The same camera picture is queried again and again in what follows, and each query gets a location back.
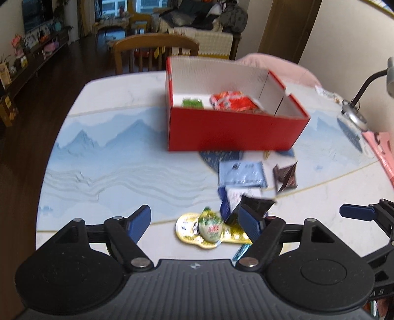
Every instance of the gray ribbed surface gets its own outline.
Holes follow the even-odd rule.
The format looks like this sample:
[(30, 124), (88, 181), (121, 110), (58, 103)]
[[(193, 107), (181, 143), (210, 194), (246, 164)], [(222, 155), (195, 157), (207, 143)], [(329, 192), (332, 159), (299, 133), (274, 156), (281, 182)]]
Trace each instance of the gray ribbed surface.
[[(198, 263), (201, 267), (191, 268)], [(320, 316), (288, 306), (256, 273), (240, 272), (230, 260), (162, 260), (147, 273), (130, 277), (106, 305), (76, 316), (49, 316), (27, 310), (20, 320), (239, 320), (372, 319), (362, 310)]]

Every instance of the pink chair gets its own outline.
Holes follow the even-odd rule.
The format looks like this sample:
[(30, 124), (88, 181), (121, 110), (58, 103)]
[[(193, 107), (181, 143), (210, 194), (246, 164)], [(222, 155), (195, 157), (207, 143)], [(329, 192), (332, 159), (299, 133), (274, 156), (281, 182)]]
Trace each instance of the pink chair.
[(269, 54), (251, 53), (238, 59), (237, 62), (251, 67), (272, 70), (285, 82), (302, 84), (307, 87), (322, 87), (320, 81), (308, 69)]

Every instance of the white logo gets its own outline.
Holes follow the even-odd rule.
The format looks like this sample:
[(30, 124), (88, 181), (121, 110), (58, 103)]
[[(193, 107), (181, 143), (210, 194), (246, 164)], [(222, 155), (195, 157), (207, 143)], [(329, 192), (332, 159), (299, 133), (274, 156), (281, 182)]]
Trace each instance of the white logo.
[(202, 267), (202, 265), (197, 262), (190, 265), (190, 268), (193, 268), (194, 270), (198, 269), (199, 267)]

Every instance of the red box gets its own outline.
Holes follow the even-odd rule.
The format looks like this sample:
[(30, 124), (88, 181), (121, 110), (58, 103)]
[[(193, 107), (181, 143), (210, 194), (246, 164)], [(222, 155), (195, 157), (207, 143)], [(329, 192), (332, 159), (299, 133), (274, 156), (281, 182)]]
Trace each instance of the red box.
[[(310, 116), (269, 70), (235, 62), (174, 56), (167, 60), (169, 151), (288, 150)], [(266, 113), (216, 111), (211, 94), (242, 91)], [(204, 109), (182, 107), (199, 98)]]

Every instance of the white marble tabletop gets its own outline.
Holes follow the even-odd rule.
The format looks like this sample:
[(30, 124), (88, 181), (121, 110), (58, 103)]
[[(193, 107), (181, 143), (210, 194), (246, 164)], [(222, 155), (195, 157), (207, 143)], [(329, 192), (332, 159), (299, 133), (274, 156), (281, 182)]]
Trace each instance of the white marble tabletop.
[[(338, 108), (334, 102), (319, 96), (314, 88), (287, 85), (288, 93), (293, 93), (307, 108)], [(92, 81), (79, 94), (69, 116), (141, 106), (165, 106), (165, 72), (127, 74)], [(314, 217), (363, 256), (387, 244), (388, 238), (374, 222), (342, 218), (339, 207), (343, 203), (368, 205), (377, 203), (380, 198), (393, 201), (394, 190), (380, 163), (375, 162), (340, 178), (282, 196), (271, 211), (287, 223), (302, 224), (304, 219)], [(239, 248), (221, 244), (216, 249), (204, 250), (186, 245), (177, 239), (174, 227), (174, 222), (151, 225), (138, 242), (154, 263), (160, 258), (230, 259)], [(36, 247), (52, 235), (38, 232)], [(92, 247), (106, 252), (105, 245), (93, 244)]]

